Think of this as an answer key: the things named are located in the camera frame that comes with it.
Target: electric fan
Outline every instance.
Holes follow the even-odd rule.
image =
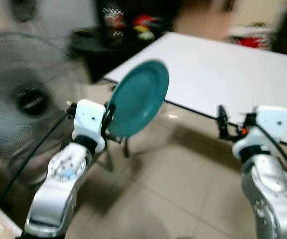
[[[0,159],[10,173],[67,109],[67,101],[83,97],[87,75],[82,65],[45,39],[22,33],[0,33]],[[52,154],[66,138],[68,120],[50,136],[19,180],[35,183],[44,175]],[[43,159],[39,155],[50,153]]]

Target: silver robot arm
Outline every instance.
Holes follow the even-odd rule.
[[[22,238],[64,238],[92,155],[105,147],[101,137],[105,111],[103,105],[89,100],[77,103],[73,142],[50,160],[46,180],[31,204]]]
[[[242,167],[242,189],[253,207],[257,239],[287,239],[287,173],[265,153]]]
[[[287,109],[260,106],[249,116],[280,142],[287,126]],[[287,173],[273,156],[275,147],[246,122],[239,130],[244,135],[230,136],[226,115],[222,117],[219,111],[219,117],[220,137],[235,142],[233,154],[242,162],[242,189],[255,214],[257,239],[287,239]]]

